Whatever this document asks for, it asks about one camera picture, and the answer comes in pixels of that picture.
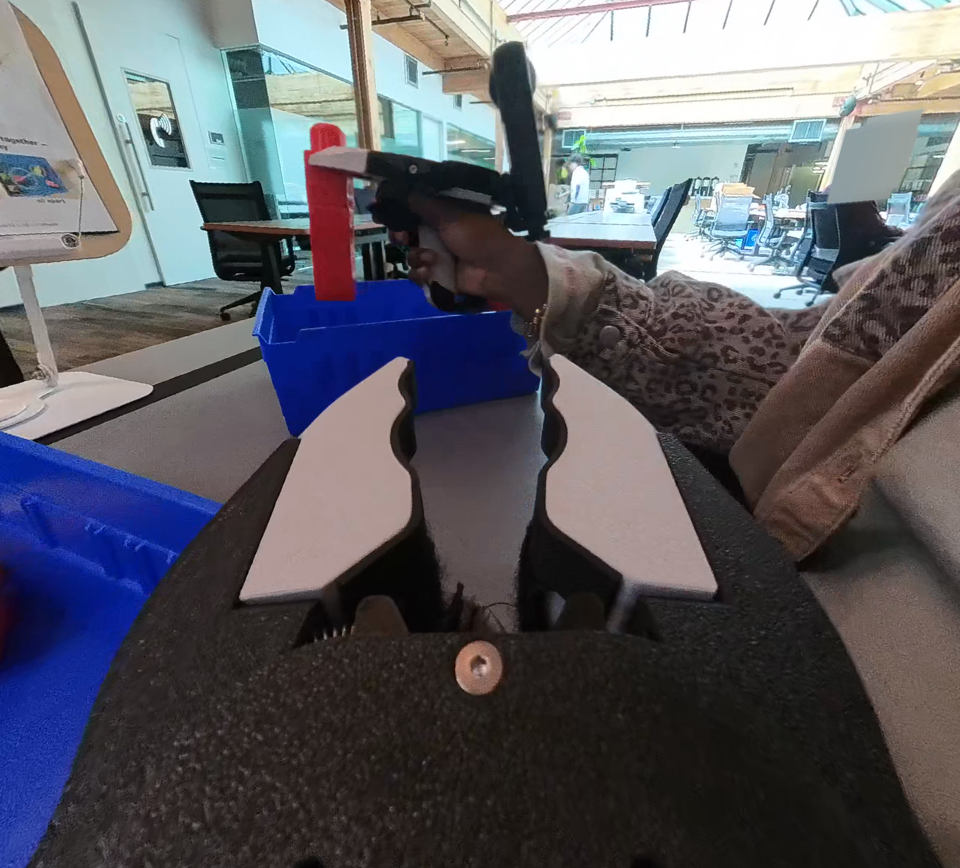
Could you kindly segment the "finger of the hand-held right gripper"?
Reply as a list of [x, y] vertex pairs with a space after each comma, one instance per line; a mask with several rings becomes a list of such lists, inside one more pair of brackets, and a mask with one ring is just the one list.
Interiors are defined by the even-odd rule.
[[368, 173], [369, 152], [364, 149], [334, 146], [306, 152], [306, 166], [351, 178], [371, 178]]

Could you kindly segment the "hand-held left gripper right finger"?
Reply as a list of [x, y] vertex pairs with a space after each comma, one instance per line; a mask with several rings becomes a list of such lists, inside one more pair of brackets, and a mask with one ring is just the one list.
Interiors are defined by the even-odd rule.
[[517, 570], [522, 631], [650, 626], [650, 600], [711, 604], [719, 584], [652, 424], [570, 359], [543, 364], [545, 461]]

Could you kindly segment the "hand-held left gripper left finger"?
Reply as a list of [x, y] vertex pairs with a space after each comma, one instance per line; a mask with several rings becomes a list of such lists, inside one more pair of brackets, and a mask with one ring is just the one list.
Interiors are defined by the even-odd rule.
[[306, 602], [320, 629], [352, 626], [370, 597], [390, 599], [407, 630], [447, 616], [416, 453], [414, 362], [397, 357], [299, 435], [238, 602]]

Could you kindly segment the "blue plastic bin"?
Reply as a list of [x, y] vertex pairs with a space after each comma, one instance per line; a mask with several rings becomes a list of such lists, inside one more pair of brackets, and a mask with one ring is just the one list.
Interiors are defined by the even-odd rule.
[[1, 562], [20, 590], [1, 664], [2, 866], [30, 862], [124, 637], [220, 508], [2, 434]]
[[268, 290], [253, 335], [291, 435], [398, 357], [414, 364], [419, 414], [533, 394], [540, 384], [510, 313], [442, 312], [409, 281], [359, 282], [349, 301], [320, 301], [306, 285]]

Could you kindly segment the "person's right forearm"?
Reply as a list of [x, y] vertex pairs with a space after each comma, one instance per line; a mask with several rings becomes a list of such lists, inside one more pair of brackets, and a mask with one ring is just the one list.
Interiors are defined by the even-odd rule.
[[678, 272], [644, 283], [599, 254], [536, 245], [546, 301], [525, 356], [559, 354], [624, 397], [658, 431], [725, 456], [796, 362], [827, 302], [765, 308]]

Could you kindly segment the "person's right hand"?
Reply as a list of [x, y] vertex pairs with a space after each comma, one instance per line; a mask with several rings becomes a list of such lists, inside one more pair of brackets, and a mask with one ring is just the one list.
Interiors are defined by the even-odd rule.
[[456, 288], [540, 326], [549, 281], [540, 249], [515, 237], [488, 211], [421, 194], [408, 206], [456, 259]]

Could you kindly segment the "wooden desk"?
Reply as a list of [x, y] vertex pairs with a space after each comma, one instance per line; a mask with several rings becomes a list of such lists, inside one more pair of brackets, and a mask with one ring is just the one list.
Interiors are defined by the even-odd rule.
[[[310, 222], [307, 218], [288, 219], [277, 221], [249, 221], [239, 223], [207, 223], [201, 229], [211, 232], [222, 232], [232, 236], [254, 239], [257, 243], [262, 240], [297, 240], [310, 239]], [[359, 251], [363, 264], [363, 279], [366, 281], [382, 281], [386, 279], [385, 248], [389, 241], [388, 230], [379, 225], [369, 216], [353, 219], [354, 248]]]

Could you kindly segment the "long white table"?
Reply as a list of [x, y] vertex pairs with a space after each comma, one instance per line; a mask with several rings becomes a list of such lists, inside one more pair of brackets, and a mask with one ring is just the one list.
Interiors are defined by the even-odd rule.
[[549, 220], [546, 231], [551, 244], [568, 250], [652, 253], [657, 247], [651, 217], [645, 213], [581, 212]]

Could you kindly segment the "black mesh office chair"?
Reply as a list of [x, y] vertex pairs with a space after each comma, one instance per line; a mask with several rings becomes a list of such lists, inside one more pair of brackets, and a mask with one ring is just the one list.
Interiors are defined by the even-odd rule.
[[[191, 192], [202, 223], [206, 225], [246, 224], [270, 221], [271, 215], [260, 182], [219, 183], [190, 180]], [[294, 240], [266, 239], [231, 231], [203, 230], [215, 276], [222, 281], [257, 283], [253, 295], [237, 299], [219, 309], [222, 322], [229, 322], [232, 310], [250, 306], [257, 313], [263, 292], [282, 294], [282, 279], [297, 268]]]

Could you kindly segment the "white door with window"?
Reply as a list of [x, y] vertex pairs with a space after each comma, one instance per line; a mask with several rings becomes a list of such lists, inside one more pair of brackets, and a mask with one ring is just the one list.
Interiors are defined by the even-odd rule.
[[189, 187], [198, 157], [189, 146], [196, 120], [182, 47], [172, 35], [100, 17], [77, 1], [71, 9], [158, 279], [193, 280], [206, 257]]

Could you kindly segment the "row of office chairs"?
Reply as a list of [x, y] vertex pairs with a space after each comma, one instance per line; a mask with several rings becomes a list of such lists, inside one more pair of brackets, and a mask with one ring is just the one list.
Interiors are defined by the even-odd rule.
[[767, 308], [818, 306], [838, 291], [841, 269], [882, 252], [910, 218], [878, 202], [830, 203], [812, 191], [798, 206], [746, 186], [696, 196], [666, 238], [654, 276], [678, 273], [720, 285]]

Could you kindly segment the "white poster stand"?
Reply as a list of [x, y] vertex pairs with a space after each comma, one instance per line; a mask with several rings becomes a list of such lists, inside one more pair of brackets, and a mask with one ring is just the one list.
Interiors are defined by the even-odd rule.
[[2, 388], [1, 431], [37, 441], [148, 398], [150, 384], [88, 371], [59, 371], [29, 266], [13, 268], [35, 348], [33, 379]]

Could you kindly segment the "instruction poster on wooden board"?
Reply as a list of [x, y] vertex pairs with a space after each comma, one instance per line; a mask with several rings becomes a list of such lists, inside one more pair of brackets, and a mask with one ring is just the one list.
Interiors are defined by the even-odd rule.
[[1, 0], [1, 265], [123, 250], [133, 218], [52, 44]]

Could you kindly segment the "wooden support post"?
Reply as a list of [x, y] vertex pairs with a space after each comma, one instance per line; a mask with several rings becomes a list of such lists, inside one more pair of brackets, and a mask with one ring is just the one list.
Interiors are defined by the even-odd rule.
[[352, 69], [357, 143], [362, 149], [381, 147], [379, 102], [373, 48], [371, 0], [343, 0]]

